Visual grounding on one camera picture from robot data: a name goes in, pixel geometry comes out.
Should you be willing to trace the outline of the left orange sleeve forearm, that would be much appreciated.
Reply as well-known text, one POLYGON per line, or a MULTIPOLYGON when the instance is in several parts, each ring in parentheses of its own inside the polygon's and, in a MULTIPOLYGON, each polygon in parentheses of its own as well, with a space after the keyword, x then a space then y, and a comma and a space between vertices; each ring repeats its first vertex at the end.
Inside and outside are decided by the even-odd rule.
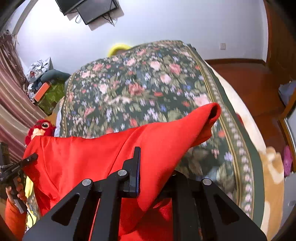
POLYGON ((19 209, 10 202, 6 201, 5 222, 17 240, 22 240, 26 230, 25 213, 20 213, 19 209))

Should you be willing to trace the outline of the person's left hand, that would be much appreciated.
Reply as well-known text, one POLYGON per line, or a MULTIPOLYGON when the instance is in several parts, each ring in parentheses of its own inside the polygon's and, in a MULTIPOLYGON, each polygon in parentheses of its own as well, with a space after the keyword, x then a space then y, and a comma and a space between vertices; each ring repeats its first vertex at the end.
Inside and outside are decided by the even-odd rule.
MULTIPOLYGON (((17 184, 15 186, 16 186, 16 190, 17 190, 17 197, 19 197, 20 200, 22 200, 24 203, 26 203, 27 202, 27 197, 25 196, 25 191, 24 191, 24 187, 23 187, 23 184, 22 184, 22 180, 21 180, 20 177, 18 177, 16 179, 16 181, 17 181, 17 184)), ((6 187, 6 194, 8 196, 9 202, 11 204, 15 204, 13 196, 11 195, 11 190, 12 190, 12 187, 7 186, 6 187)))

